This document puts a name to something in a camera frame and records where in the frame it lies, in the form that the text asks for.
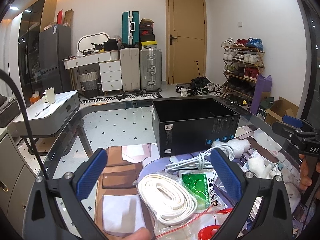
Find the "person's right hand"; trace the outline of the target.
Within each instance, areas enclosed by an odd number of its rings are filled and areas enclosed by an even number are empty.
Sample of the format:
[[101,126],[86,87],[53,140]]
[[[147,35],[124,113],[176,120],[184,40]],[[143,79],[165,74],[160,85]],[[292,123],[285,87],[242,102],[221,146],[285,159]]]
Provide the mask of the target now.
[[302,160],[300,165],[300,182],[299,187],[301,190],[307,190],[312,184],[312,180],[309,178],[309,167],[305,159],[305,155],[299,154],[299,158]]

